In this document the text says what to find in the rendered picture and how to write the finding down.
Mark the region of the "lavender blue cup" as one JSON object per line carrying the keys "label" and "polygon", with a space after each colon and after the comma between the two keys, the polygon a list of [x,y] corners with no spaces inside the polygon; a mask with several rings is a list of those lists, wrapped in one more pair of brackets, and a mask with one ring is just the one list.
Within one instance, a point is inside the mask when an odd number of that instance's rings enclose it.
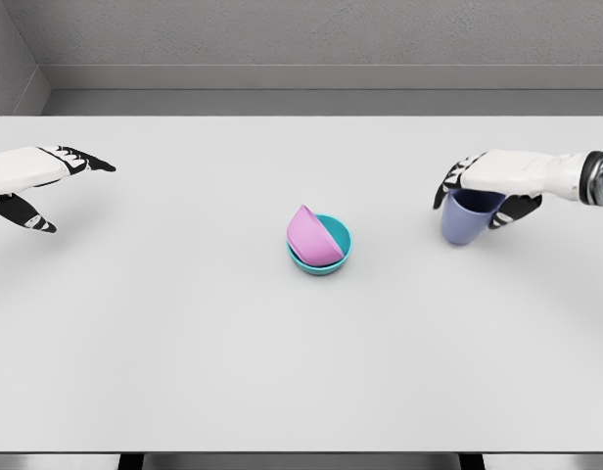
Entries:
{"label": "lavender blue cup", "polygon": [[441,234],[451,244],[463,246],[488,227],[506,196],[471,189],[450,190],[441,216]]}

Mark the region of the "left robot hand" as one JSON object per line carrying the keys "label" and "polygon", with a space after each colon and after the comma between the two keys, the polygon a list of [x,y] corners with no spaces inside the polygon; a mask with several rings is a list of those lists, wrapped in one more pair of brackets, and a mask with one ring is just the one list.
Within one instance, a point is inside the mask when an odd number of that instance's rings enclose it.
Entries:
{"label": "left robot hand", "polygon": [[57,227],[19,193],[85,170],[114,172],[116,167],[69,146],[28,146],[0,152],[0,216],[22,228],[55,233]]}

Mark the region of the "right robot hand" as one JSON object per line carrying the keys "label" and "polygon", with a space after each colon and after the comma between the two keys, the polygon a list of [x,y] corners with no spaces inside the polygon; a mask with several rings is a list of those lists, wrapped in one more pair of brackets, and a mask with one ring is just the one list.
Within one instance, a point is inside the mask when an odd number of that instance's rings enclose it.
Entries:
{"label": "right robot hand", "polygon": [[545,192],[545,173],[554,156],[525,152],[490,150],[454,164],[443,178],[434,197],[437,210],[450,190],[495,192],[505,200],[491,217],[488,228],[499,229],[539,209]]}

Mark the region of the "teal bowl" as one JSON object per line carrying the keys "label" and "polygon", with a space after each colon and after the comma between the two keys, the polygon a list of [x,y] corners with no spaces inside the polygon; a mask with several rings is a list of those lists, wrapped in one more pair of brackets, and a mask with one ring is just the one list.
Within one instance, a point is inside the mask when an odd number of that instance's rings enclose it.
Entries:
{"label": "teal bowl", "polygon": [[313,266],[304,263],[295,253],[290,244],[287,244],[287,249],[294,265],[302,272],[314,276],[326,276],[337,272],[347,263],[348,257],[351,253],[352,240],[348,227],[338,218],[322,213],[317,213],[315,216],[327,230],[336,245],[341,249],[343,252],[343,257],[331,264]]}

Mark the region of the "pink bowl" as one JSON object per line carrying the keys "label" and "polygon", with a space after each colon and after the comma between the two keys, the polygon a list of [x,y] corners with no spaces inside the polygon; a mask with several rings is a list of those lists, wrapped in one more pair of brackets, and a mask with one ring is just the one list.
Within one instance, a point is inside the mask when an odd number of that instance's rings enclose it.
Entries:
{"label": "pink bowl", "polygon": [[323,266],[343,257],[327,230],[306,206],[301,205],[289,222],[286,231],[288,243],[306,264]]}

